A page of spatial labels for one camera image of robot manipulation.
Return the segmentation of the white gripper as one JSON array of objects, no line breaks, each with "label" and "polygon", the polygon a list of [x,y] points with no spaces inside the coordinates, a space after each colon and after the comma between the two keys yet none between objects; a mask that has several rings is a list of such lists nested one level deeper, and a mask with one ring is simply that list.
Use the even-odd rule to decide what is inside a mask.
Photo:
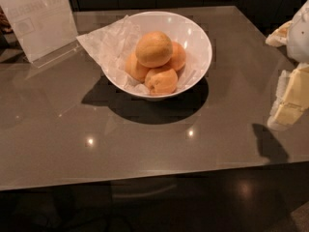
[{"label": "white gripper", "polygon": [[284,131],[295,124],[309,108],[309,0],[266,38],[274,47],[286,45],[288,56],[300,64],[292,71],[282,71],[276,88],[267,126]]}]

